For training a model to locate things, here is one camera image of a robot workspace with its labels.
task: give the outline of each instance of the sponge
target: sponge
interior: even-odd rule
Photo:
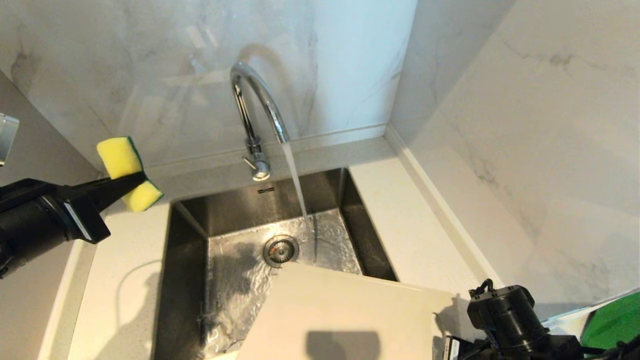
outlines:
[[[96,148],[109,177],[112,179],[143,171],[140,155],[128,136],[104,140],[98,143]],[[150,208],[163,195],[151,181],[146,180],[123,196],[122,200],[130,211],[138,212]]]

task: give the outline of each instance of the cutting board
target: cutting board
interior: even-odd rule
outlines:
[[[431,359],[433,313],[451,306],[453,297],[288,263],[238,360]]]

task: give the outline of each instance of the white marble backsplash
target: white marble backsplash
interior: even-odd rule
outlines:
[[[439,28],[423,9],[437,3],[416,28]],[[458,26],[445,55],[481,48],[459,71],[413,32],[393,127],[539,315],[638,287],[640,3],[518,0],[495,31]]]
[[[292,138],[386,123],[416,2],[0,0],[0,70],[94,165],[130,135],[149,167],[243,147],[237,60]]]

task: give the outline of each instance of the stainless steel sink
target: stainless steel sink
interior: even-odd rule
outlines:
[[[154,359],[237,350],[278,275],[296,261],[396,281],[345,168],[176,202],[164,256]]]

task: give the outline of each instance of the sink drain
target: sink drain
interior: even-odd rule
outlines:
[[[279,268],[287,261],[298,257],[298,242],[288,235],[277,235],[269,239],[264,245],[264,260],[267,264]]]

